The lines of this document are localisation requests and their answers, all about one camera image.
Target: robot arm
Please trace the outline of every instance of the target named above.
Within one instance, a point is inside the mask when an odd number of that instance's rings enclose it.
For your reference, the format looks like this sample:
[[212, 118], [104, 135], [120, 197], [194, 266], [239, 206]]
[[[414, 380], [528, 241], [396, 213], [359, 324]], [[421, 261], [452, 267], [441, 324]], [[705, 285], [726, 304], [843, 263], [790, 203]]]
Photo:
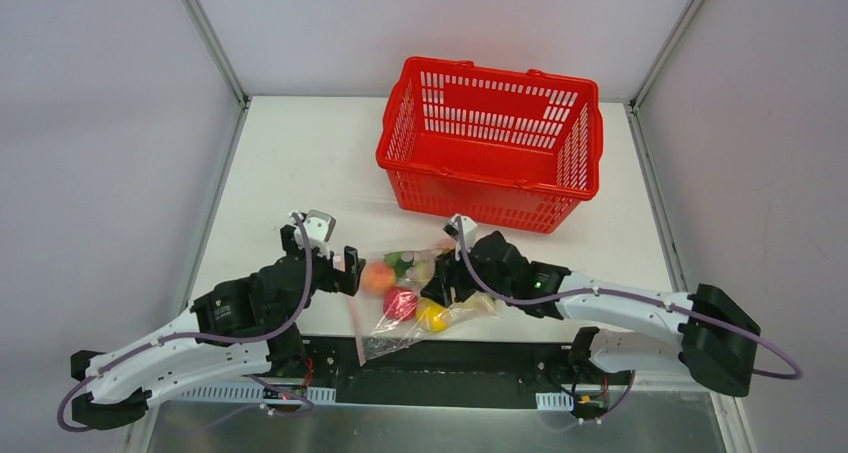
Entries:
[[[335, 269], [334, 253], [327, 247], [335, 219], [318, 211], [300, 215], [311, 252], [303, 248], [300, 231], [287, 225], [280, 230], [286, 256], [274, 264], [216, 285], [173, 321], [124, 348], [72, 355], [71, 376], [79, 381], [94, 377], [86, 385], [86, 394], [73, 400], [72, 418], [95, 429], [117, 428], [138, 420], [148, 408], [204, 384], [248, 374], [300, 374], [306, 355], [296, 325], [261, 342], [192, 337], [201, 333], [249, 338], [279, 328], [291, 318], [303, 296], [307, 254], [312, 255], [312, 276], [306, 307], [317, 290], [356, 293], [365, 262], [356, 249], [346, 247], [346, 269]], [[174, 334], [185, 337], [159, 343]], [[148, 344], [154, 346], [100, 373], [116, 358]]]
[[[719, 288], [700, 285], [695, 294], [649, 291], [528, 261], [498, 231], [475, 241], [476, 224], [459, 215], [451, 218], [445, 232], [458, 240], [462, 235], [460, 244], [468, 248], [474, 275], [458, 247], [437, 259], [436, 274], [422, 296], [447, 306], [453, 291], [457, 301], [464, 301], [482, 289], [476, 275], [496, 292], [494, 296], [528, 315], [590, 320], [631, 330], [582, 328], [569, 353], [575, 366], [591, 364], [607, 373], [683, 373], [719, 393], [748, 394], [756, 343], [679, 311], [691, 310], [759, 335], [759, 326]], [[551, 295], [561, 297], [544, 300]], [[671, 304], [679, 308], [668, 307]]]

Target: peach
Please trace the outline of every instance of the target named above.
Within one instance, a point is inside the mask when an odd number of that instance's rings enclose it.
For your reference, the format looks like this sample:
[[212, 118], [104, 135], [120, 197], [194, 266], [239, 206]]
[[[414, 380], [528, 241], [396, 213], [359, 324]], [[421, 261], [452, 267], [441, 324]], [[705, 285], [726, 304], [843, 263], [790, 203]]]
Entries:
[[395, 286], [395, 270], [382, 261], [373, 261], [365, 265], [359, 279], [359, 288], [372, 295], [384, 295]]

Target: red basket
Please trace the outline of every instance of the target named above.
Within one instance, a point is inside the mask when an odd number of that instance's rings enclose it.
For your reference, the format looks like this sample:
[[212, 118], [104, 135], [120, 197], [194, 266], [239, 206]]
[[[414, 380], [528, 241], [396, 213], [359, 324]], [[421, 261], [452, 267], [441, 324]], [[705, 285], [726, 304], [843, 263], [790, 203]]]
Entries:
[[593, 81], [412, 57], [377, 164], [403, 209], [550, 233], [597, 194], [602, 150]]

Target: gray wall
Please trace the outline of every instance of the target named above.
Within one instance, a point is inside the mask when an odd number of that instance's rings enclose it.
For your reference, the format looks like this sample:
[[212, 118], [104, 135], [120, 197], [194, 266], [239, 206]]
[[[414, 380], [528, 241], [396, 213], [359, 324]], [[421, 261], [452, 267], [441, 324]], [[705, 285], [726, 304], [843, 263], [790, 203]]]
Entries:
[[636, 93], [687, 0], [201, 0], [256, 95], [388, 96], [409, 56]]
[[642, 110], [687, 281], [806, 367], [754, 381], [763, 452], [848, 443], [846, 98], [848, 0], [709, 0]]
[[0, 0], [0, 444], [55, 424], [68, 356], [176, 311], [237, 114], [180, 0]]

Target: red wire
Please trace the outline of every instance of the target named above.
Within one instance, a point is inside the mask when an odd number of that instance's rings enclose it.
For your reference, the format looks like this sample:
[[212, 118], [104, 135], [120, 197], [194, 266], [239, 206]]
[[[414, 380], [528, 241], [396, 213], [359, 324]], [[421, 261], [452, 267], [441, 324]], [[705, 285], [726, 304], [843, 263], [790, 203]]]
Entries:
[[306, 364], [306, 367], [309, 368], [309, 371], [307, 371], [306, 374], [303, 376], [303, 382], [300, 384], [300, 386], [298, 386], [298, 388], [305, 388], [309, 386], [309, 384], [312, 382], [312, 376], [314, 373], [312, 370], [312, 358], [307, 358], [306, 361], [304, 361], [304, 364]]

